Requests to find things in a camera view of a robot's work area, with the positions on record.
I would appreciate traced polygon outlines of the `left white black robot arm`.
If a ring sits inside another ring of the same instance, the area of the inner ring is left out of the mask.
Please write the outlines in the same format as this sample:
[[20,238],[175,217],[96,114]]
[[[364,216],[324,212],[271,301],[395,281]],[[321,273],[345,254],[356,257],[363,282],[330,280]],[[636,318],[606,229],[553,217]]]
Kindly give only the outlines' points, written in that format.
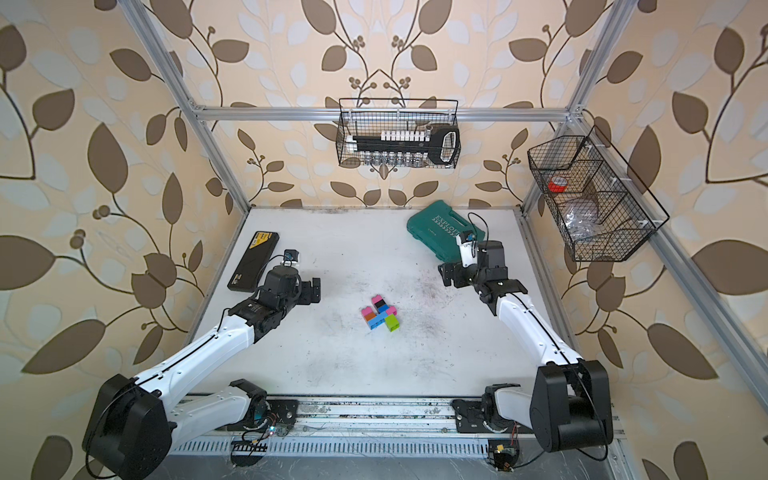
[[116,374],[99,389],[82,449],[84,465],[98,461],[108,477],[144,479],[176,447],[242,421],[259,423],[267,393],[237,379],[192,401],[202,380],[255,345],[296,306],[321,300],[321,281],[305,281],[291,264],[274,266],[255,292],[222,312],[219,323],[168,359],[133,376]]

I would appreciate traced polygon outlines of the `green lego brick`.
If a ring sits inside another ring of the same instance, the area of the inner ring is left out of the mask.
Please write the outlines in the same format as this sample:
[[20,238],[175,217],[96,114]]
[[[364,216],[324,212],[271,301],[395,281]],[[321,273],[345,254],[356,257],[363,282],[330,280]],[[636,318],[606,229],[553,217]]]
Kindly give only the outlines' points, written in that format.
[[400,322],[395,315],[388,315],[385,318],[385,325],[390,332],[393,332],[400,327]]

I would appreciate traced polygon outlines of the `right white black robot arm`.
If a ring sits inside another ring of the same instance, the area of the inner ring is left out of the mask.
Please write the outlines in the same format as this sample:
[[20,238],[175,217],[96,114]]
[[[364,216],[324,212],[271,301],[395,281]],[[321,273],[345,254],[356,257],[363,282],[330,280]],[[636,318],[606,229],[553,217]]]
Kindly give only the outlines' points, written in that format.
[[497,432],[527,427],[547,453],[608,447],[614,427],[606,369],[571,348],[542,318],[524,285],[508,277],[501,242],[480,241],[465,232],[456,244],[461,260],[438,267],[443,283],[472,287],[535,367],[530,393],[517,383],[485,389],[480,401],[484,426]]

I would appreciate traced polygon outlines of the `light blue long lego brick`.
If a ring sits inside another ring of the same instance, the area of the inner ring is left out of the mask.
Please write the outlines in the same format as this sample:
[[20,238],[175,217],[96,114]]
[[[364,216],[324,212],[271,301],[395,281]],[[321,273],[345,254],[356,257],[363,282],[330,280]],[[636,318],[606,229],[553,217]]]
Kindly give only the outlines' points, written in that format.
[[378,326],[380,326],[382,324],[385,324],[385,318],[386,317],[379,316],[379,314],[378,314],[375,318],[371,319],[370,321],[366,321],[366,322],[367,322],[367,325],[368,325],[369,329],[373,330],[373,329],[377,328]]

